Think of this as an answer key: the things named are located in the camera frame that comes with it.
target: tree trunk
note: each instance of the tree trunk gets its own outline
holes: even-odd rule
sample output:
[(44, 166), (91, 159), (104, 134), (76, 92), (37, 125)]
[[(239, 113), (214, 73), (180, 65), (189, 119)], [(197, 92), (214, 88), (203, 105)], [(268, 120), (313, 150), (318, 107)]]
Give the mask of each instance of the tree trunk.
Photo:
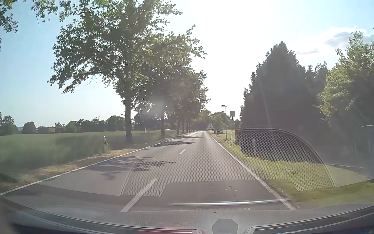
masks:
[(165, 113), (161, 113), (161, 137), (165, 138)]
[(132, 144), (131, 98), (130, 97), (125, 97), (125, 136), (126, 136), (126, 143)]
[(177, 120), (177, 135), (180, 134), (180, 118)]

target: white edge line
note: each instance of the white edge line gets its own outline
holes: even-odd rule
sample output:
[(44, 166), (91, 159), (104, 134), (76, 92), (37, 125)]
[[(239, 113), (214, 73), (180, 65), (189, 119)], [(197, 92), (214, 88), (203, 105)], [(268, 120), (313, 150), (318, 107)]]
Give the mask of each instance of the white edge line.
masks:
[(288, 209), (290, 210), (296, 210), (296, 208), (291, 205), (287, 200), (285, 200), (283, 197), (281, 197), (281, 195), (279, 195), (275, 190), (273, 190), (271, 187), (269, 187), (269, 185), (267, 183), (265, 183), (265, 181), (263, 181), (261, 178), (259, 178), (255, 173), (253, 173), (245, 164), (243, 164), (243, 162), (241, 162), (239, 159), (237, 159), (235, 156), (233, 156), (229, 151), (226, 150), (226, 148), (224, 148), (218, 141), (216, 141), (215, 138), (213, 138), (210, 134), (209, 136), (217, 143), (220, 145), (220, 147), (222, 147), (231, 157), (233, 157), (238, 163), (240, 163), (242, 165), (242, 167), (244, 167), (255, 179), (257, 179), (259, 181), (259, 183), (261, 183), (272, 195), (274, 195), (278, 200), (280, 200), (286, 207), (288, 207)]
[(112, 157), (112, 158), (109, 158), (109, 159), (105, 159), (105, 160), (100, 161), (100, 162), (95, 162), (95, 163), (93, 163), (93, 164), (90, 164), (90, 165), (87, 165), (87, 166), (84, 166), (84, 167), (79, 167), (79, 168), (76, 168), (76, 169), (74, 169), (74, 170), (71, 170), (71, 171), (68, 171), (68, 172), (64, 172), (64, 173), (61, 173), (61, 174), (58, 174), (58, 175), (55, 175), (55, 176), (52, 176), (52, 177), (49, 177), (49, 178), (45, 178), (45, 179), (42, 179), (42, 180), (39, 180), (39, 181), (36, 181), (36, 182), (33, 182), (33, 183), (25, 184), (25, 185), (22, 185), (22, 186), (20, 186), (20, 187), (17, 187), (17, 188), (14, 188), (14, 189), (11, 189), (11, 190), (8, 190), (8, 191), (5, 191), (5, 192), (2, 192), (2, 193), (0, 193), (0, 196), (5, 195), (5, 194), (10, 193), (10, 192), (13, 192), (13, 191), (16, 191), (16, 190), (18, 190), (18, 189), (22, 189), (22, 188), (25, 188), (25, 187), (28, 187), (28, 186), (31, 186), (31, 185), (34, 185), (34, 184), (41, 183), (41, 182), (46, 181), (46, 180), (49, 180), (49, 179), (54, 179), (54, 178), (56, 178), (56, 177), (59, 177), (59, 176), (65, 175), (65, 174), (68, 174), (68, 173), (71, 173), (71, 172), (75, 172), (75, 171), (78, 171), (78, 170), (84, 169), (84, 168), (86, 168), (86, 167), (90, 167), (90, 166), (93, 166), (93, 165), (99, 164), (99, 163), (101, 163), (101, 162), (106, 162), (106, 161), (109, 161), (109, 160), (115, 159), (115, 158), (117, 158), (117, 157), (121, 157), (121, 156), (124, 156), (124, 155), (130, 154), (130, 153), (133, 153), (133, 152), (137, 152), (137, 151), (140, 151), (140, 150), (143, 150), (143, 149), (146, 149), (146, 148), (152, 147), (152, 146), (154, 146), (154, 145), (159, 145), (159, 144), (162, 144), (162, 143), (167, 142), (167, 141), (172, 141), (172, 140), (177, 139), (177, 138), (179, 138), (180, 136), (183, 136), (183, 135), (185, 135), (185, 134), (179, 135), (179, 136), (177, 136), (177, 137), (175, 137), (175, 138), (173, 138), (173, 139), (170, 139), (170, 140), (166, 140), (166, 141), (163, 141), (163, 142), (159, 142), (159, 143), (156, 143), (156, 144), (153, 144), (153, 145), (150, 145), (150, 146), (144, 147), (144, 148), (142, 148), (142, 149), (137, 149), (137, 150), (134, 150), (134, 151), (128, 152), (128, 153), (126, 153), (126, 154), (121, 154), (121, 155), (118, 155), (118, 156), (115, 156), (115, 157)]
[(128, 204), (126, 204), (126, 206), (122, 208), (121, 212), (127, 212), (129, 209), (131, 209), (132, 206), (135, 205), (135, 203), (142, 197), (142, 195), (144, 195), (144, 193), (147, 192), (149, 188), (151, 188), (151, 186), (155, 183), (155, 181), (157, 181), (157, 179), (158, 178), (152, 179), (141, 191), (139, 191), (139, 193), (135, 197), (133, 197), (132, 200), (128, 202)]

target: cloud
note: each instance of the cloud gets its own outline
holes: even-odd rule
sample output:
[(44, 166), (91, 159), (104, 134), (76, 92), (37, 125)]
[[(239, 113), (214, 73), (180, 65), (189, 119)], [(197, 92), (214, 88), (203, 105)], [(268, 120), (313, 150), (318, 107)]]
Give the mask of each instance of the cloud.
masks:
[(296, 55), (312, 55), (315, 53), (319, 53), (317, 48), (314, 48), (313, 50), (309, 50), (309, 51), (295, 51)]
[(374, 42), (374, 32), (367, 33), (359, 28), (330, 28), (319, 35), (300, 35), (298, 40), (291, 43), (289, 48), (297, 55), (333, 54), (337, 48), (344, 49), (349, 38), (355, 31), (363, 33), (363, 40), (367, 43)]

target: dry grass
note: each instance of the dry grass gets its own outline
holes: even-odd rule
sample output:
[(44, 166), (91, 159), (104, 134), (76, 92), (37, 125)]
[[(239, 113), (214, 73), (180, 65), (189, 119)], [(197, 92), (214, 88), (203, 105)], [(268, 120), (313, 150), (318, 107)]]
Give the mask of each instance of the dry grass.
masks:
[(106, 160), (112, 157), (127, 154), (135, 150), (136, 149), (112, 150), (109, 154), (99, 154), (96, 156), (87, 157), (85, 159), (80, 159), (80, 160), (70, 162), (67, 164), (39, 168), (30, 173), (17, 175), (16, 177), (18, 178), (18, 182), (7, 182), (7, 181), (0, 182), (0, 189), (2, 191), (13, 189), (18, 186), (33, 183), (33, 182), (36, 182), (36, 181), (39, 181), (45, 178), (50, 178), (52, 176), (65, 173), (65, 172), (74, 170), (76, 168), (85, 167), (93, 163), (100, 162), (100, 161), (103, 161), (103, 160)]
[(42, 168), (38, 168), (35, 170), (31, 170), (27, 173), (14, 174), (12, 177), (15, 178), (17, 181), (11, 182), (11, 181), (6, 181), (6, 180), (0, 180), (0, 190), (7, 191), (7, 190), (14, 189), (22, 185), (37, 182), (39, 180), (50, 178), (52, 176), (65, 173), (65, 172), (74, 170), (76, 168), (85, 167), (85, 166), (88, 166), (88, 165), (91, 165), (96, 162), (100, 162), (100, 161), (103, 161), (103, 160), (106, 160), (112, 157), (127, 154), (135, 150), (138, 150), (140, 148), (147, 147), (149, 145), (153, 145), (155, 143), (159, 143), (162, 141), (166, 141), (174, 137), (177, 137), (177, 136), (171, 133), (166, 139), (163, 139), (163, 140), (159, 140), (159, 141), (155, 140), (155, 142), (148, 141), (147, 143), (139, 141), (137, 142), (137, 144), (133, 144), (132, 148), (111, 150), (107, 154), (97, 154), (95, 156), (86, 157), (84, 159), (79, 159), (79, 160), (74, 160), (74, 161), (71, 161), (65, 164), (42, 167)]

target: dashboard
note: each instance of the dashboard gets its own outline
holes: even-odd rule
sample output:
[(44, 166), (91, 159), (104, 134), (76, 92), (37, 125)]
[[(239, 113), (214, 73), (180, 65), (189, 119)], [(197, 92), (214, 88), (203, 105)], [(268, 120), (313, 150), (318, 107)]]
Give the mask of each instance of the dashboard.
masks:
[(374, 234), (374, 205), (292, 223), (269, 226), (252, 226), (249, 223), (248, 228), (243, 231), (238, 230), (238, 223), (243, 225), (241, 220), (233, 219), (218, 219), (207, 223), (207, 226), (190, 224), (191, 229), (171, 229), (168, 226), (151, 228), (77, 220), (35, 210), (28, 212), (23, 207), (19, 211), (18, 206), (20, 205), (11, 204), (8, 216), (11, 218), (8, 220), (19, 234)]

